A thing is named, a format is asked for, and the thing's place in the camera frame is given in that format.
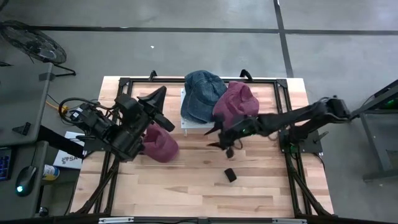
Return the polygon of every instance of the wooden table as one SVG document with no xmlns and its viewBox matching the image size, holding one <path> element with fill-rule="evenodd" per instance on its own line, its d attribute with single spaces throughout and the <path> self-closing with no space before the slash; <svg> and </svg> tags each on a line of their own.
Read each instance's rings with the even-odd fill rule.
<svg viewBox="0 0 398 224">
<path fill-rule="evenodd" d="M 112 106 L 120 77 L 104 77 L 100 102 Z M 293 109 L 308 105 L 304 82 L 288 78 Z M 132 96 L 146 96 L 167 87 L 164 115 L 175 125 L 171 133 L 180 147 L 172 162 L 161 164 L 147 156 L 121 163 L 114 195 L 112 216 L 150 217 L 293 217 L 292 200 L 284 156 L 278 141 L 251 136 L 242 139 L 243 149 L 228 160 L 217 148 L 206 147 L 216 134 L 204 136 L 191 131 L 184 137 L 180 128 L 180 90 L 183 83 L 135 83 Z M 250 84 L 260 102 L 260 113 L 276 113 L 274 89 L 268 84 Z M 97 187 L 103 152 L 83 161 L 71 211 L 78 210 Z M 308 188 L 326 210 L 333 213 L 325 172 L 319 158 L 303 154 Z M 233 168 L 238 179 L 229 183 L 224 170 Z M 298 192 L 304 211 L 302 193 Z M 103 206 L 108 196 L 104 191 Z"/>
</svg>

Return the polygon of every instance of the white paper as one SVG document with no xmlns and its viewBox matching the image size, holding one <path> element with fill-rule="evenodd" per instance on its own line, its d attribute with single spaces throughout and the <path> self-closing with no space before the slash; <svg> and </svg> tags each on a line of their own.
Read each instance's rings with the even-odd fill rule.
<svg viewBox="0 0 398 224">
<path fill-rule="evenodd" d="M 74 133 L 71 131 L 67 131 L 67 133 L 65 134 L 65 138 L 67 139 L 74 139 L 73 141 L 76 142 L 77 144 L 84 146 L 85 143 L 82 141 L 78 141 L 76 138 L 76 136 L 79 135 L 84 135 L 82 133 Z M 72 168 L 72 169 L 81 169 L 81 159 L 69 155 L 68 153 L 59 150 L 58 154 L 54 160 L 53 166 L 57 166 L 57 167 L 66 167 L 66 168 Z"/>
</svg>

